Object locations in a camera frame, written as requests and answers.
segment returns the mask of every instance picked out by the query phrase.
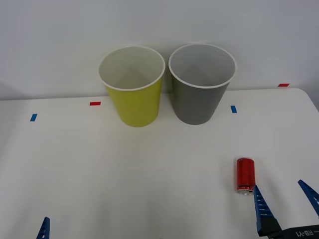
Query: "red battery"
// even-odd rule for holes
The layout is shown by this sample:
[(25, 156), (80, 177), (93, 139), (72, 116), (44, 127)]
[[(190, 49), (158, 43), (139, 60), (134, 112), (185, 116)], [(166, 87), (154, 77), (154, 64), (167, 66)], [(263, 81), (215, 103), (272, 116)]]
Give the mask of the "red battery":
[(250, 158), (237, 160), (237, 192), (251, 195), (255, 186), (255, 164)]

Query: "white table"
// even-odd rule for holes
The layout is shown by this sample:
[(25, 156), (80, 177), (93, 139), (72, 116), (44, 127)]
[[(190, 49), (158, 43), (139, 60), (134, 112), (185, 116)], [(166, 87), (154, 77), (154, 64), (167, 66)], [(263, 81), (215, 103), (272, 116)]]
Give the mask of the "white table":
[(197, 126), (168, 95), (143, 128), (109, 97), (2, 101), (0, 238), (35, 239), (45, 216), (51, 239), (259, 238), (253, 196), (234, 190), (243, 156), (283, 229), (319, 224), (297, 184), (319, 192), (318, 152), (319, 113), (299, 89), (227, 91)]

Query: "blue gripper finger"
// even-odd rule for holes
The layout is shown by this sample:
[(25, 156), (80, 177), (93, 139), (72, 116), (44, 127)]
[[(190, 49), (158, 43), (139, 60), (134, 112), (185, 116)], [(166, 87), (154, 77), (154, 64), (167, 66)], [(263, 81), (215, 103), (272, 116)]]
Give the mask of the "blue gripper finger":
[(312, 189), (307, 183), (305, 183), (303, 180), (298, 181), (300, 187), (304, 191), (305, 195), (309, 199), (311, 205), (313, 206), (315, 212), (319, 216), (319, 194)]
[(260, 237), (281, 231), (281, 227), (268, 207), (257, 185), (254, 187), (254, 200), (257, 218), (257, 232)]
[(45, 217), (36, 239), (49, 239), (49, 238), (50, 238), (50, 218)]

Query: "tape marker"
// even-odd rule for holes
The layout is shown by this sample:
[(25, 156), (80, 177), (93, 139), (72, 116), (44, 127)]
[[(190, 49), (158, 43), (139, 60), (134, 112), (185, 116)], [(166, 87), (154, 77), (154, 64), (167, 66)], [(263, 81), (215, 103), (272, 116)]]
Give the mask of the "tape marker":
[(98, 101), (98, 102), (90, 102), (90, 106), (100, 106), (101, 105), (101, 102)]
[(33, 114), (33, 115), (31, 116), (30, 121), (35, 121), (37, 115), (38, 115), (38, 114)]
[(281, 83), (278, 85), (278, 87), (287, 87), (288, 85), (290, 85), (289, 83)]
[(237, 113), (236, 106), (230, 106), (232, 113)]

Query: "paper cup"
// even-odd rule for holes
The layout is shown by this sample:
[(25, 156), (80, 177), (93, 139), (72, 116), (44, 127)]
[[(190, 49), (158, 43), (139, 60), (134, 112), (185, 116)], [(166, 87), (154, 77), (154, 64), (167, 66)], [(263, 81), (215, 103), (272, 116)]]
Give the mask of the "paper cup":
[(144, 46), (120, 48), (102, 60), (100, 78), (124, 123), (142, 127), (155, 120), (164, 70), (163, 57)]
[(168, 65), (176, 116), (188, 124), (209, 121), (237, 70), (234, 57), (218, 46), (190, 44), (175, 50)]

